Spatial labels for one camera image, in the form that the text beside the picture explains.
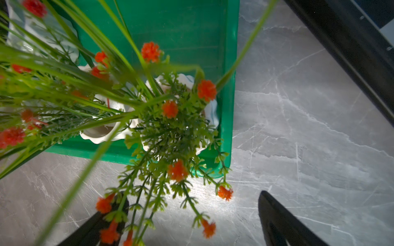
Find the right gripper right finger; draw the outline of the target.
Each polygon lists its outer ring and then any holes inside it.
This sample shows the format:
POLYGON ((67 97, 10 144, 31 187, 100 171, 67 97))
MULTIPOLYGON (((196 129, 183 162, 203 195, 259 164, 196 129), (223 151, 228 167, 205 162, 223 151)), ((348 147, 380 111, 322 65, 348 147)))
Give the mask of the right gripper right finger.
POLYGON ((258 210, 266 245, 328 246, 269 192, 260 193, 258 210))

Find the red flower pot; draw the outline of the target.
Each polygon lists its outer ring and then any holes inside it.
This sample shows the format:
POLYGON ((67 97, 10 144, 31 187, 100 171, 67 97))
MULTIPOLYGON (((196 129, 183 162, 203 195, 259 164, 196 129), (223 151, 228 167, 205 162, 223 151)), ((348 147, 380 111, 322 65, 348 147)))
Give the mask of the red flower pot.
POLYGON ((1 178, 83 132, 111 143, 146 108, 121 1, 1 1, 1 178))

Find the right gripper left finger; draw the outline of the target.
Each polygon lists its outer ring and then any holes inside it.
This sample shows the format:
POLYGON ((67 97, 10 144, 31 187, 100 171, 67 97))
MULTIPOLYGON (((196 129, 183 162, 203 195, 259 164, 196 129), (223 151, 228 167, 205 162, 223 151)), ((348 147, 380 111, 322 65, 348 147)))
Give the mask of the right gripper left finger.
POLYGON ((121 218, 116 219, 120 204, 117 198, 120 195, 111 194, 107 197, 99 197, 95 208, 96 213, 80 226, 74 233, 59 243, 60 246, 118 246, 125 228, 125 220, 128 215, 128 200, 125 200, 120 212, 121 218))

